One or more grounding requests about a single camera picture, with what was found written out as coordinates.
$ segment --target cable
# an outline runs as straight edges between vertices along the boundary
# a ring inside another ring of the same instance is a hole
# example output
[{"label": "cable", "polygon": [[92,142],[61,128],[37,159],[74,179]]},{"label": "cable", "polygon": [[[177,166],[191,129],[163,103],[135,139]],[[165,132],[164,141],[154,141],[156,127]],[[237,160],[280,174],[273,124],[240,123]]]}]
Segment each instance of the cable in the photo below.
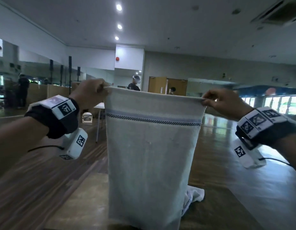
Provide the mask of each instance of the cable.
[{"label": "cable", "polygon": [[47,147],[57,147],[57,148],[59,148],[61,150],[64,150],[65,149],[64,147],[61,147],[61,146],[58,146],[58,145],[45,145],[45,146],[39,146],[39,147],[30,149],[28,152],[31,152],[31,151],[36,150],[36,149],[39,149],[39,148],[47,148]]},{"label": "cable", "polygon": [[286,164],[286,165],[292,166],[291,164],[286,163],[286,162],[284,162],[284,161],[281,161],[281,160],[278,160],[278,159],[275,159],[275,158],[269,158],[269,157],[263,157],[263,158],[260,158],[259,161],[262,161],[262,160],[265,160],[265,159],[279,161],[279,162],[282,162],[282,163],[284,163],[284,164]]}]

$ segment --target white towel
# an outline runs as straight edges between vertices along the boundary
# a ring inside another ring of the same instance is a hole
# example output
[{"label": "white towel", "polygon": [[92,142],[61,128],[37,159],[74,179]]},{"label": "white towel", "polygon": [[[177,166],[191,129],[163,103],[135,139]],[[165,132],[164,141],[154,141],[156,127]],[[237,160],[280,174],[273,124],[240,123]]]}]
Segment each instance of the white towel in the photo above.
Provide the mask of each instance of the white towel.
[{"label": "white towel", "polygon": [[109,217],[143,230],[178,230],[202,99],[109,89]]},{"label": "white towel", "polygon": [[185,192],[184,196],[184,202],[183,202],[183,209],[182,209],[182,214],[183,216],[185,212],[188,210],[189,205],[191,205],[192,202],[200,202],[204,198],[204,189],[200,189],[197,187],[193,187],[188,185],[187,190]]}]

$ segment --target white table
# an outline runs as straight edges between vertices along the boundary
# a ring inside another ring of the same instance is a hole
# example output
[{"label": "white table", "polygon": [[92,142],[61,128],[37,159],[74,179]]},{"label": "white table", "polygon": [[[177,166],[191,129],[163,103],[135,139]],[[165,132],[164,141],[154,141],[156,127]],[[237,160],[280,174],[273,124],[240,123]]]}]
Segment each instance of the white table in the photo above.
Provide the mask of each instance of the white table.
[{"label": "white table", "polygon": [[101,109],[104,109],[104,102],[99,103],[94,108],[98,108],[99,109],[99,113],[98,113],[98,124],[97,124],[97,136],[96,136],[96,143],[97,143],[97,141],[98,141],[98,134],[99,134],[100,112],[101,112]]}]

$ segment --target checkered stripe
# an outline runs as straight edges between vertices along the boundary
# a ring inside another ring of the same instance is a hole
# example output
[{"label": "checkered stripe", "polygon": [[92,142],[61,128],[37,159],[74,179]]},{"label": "checkered stripe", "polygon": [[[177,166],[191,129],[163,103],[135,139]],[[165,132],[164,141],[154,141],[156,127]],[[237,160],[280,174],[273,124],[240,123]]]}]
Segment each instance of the checkered stripe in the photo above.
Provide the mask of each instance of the checkered stripe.
[{"label": "checkered stripe", "polygon": [[107,113],[106,115],[111,118],[127,119],[127,120],[134,120],[134,121],[141,121],[141,122],[148,122],[148,123],[161,123],[161,124],[182,125],[182,126],[200,126],[201,125],[201,123],[181,123],[181,122],[172,122],[172,121],[163,121],[163,120],[142,119],[142,118],[122,116],[122,115],[113,115],[109,113]]}]

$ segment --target wooden door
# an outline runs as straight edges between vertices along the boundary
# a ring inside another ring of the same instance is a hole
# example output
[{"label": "wooden door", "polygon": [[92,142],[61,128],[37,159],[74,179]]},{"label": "wooden door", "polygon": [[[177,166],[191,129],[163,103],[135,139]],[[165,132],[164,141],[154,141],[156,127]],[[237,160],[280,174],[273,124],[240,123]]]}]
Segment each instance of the wooden door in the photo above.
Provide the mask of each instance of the wooden door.
[{"label": "wooden door", "polygon": [[187,80],[168,79],[167,94],[171,87],[175,87],[175,95],[186,96]]},{"label": "wooden door", "polygon": [[148,92],[165,94],[167,77],[149,77]]}]

